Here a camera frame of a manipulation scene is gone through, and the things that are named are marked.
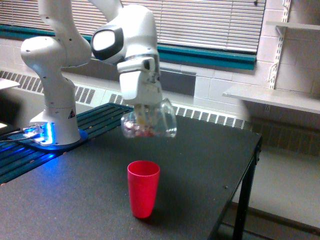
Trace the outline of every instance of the blue led light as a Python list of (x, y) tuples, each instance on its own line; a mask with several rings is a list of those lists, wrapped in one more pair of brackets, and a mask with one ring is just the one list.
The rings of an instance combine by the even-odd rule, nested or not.
[(47, 144), (52, 144), (54, 142), (53, 128), (50, 122), (47, 122), (46, 124), (46, 137)]

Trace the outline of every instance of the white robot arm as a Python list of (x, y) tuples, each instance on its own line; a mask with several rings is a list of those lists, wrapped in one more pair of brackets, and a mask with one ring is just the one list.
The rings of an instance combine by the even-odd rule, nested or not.
[(119, 0), (90, 2), (108, 20), (93, 34), (91, 50), (97, 59), (117, 63), (123, 99), (134, 105), (121, 120), (125, 136), (174, 137), (176, 116), (169, 100), (163, 101), (153, 13), (141, 5), (123, 7)]
[(71, 0), (39, 0), (38, 9), (41, 19), (53, 28), (55, 37), (33, 37), (21, 46), (23, 61), (39, 75), (44, 89), (44, 111), (30, 124), (45, 128), (42, 136), (34, 139), (39, 144), (69, 145), (80, 140), (80, 134), (75, 117), (75, 86), (63, 77), (61, 68), (86, 64), (92, 52), (90, 44), (76, 29)]

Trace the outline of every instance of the red cup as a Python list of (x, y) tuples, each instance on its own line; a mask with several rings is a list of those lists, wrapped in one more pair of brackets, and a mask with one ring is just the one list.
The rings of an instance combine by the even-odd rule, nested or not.
[(139, 219), (147, 218), (155, 206), (160, 167), (152, 161), (134, 161), (127, 170), (132, 214)]

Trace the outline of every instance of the wall shelf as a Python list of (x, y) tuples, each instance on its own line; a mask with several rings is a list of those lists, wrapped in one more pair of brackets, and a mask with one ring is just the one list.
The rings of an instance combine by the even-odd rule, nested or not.
[(2, 89), (8, 89), (8, 88), (14, 88), (19, 86), (20, 84), (15, 82), (15, 81), (11, 81), (11, 80), (7, 80), (4, 78), (0, 78), (0, 90)]
[(222, 95), (234, 99), (320, 114), (320, 97), (309, 94), (237, 84)]
[(290, 28), (290, 29), (319, 30), (320, 31), (320, 25), (310, 25), (310, 24), (280, 22), (280, 21), (267, 21), (266, 24), (273, 25), (276, 27)]

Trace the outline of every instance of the white brick wall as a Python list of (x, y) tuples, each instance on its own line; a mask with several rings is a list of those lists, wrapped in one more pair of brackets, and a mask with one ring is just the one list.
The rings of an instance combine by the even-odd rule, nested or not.
[[(320, 0), (291, 0), (290, 22), (320, 25)], [(284, 8), (282, 0), (267, 0), (255, 70), (239, 70), (224, 67), (203, 68), (161, 62), (162, 70), (182, 74), (195, 74), (193, 104), (225, 111), (236, 115), (250, 115), (273, 120), (283, 120), (278, 110), (264, 112), (264, 106), (223, 97), (222, 93), (237, 84), (250, 84), (267, 88), (270, 67), (275, 59), (278, 34), (266, 21), (281, 21)], [(32, 72), (20, 57), (21, 41), (0, 38), (0, 67)], [(308, 94), (320, 95), (320, 31), (288, 29), (284, 41), (276, 87)], [(301, 125), (301, 112), (283, 110), (286, 120)], [(320, 129), (320, 116), (307, 119), (302, 125)]]

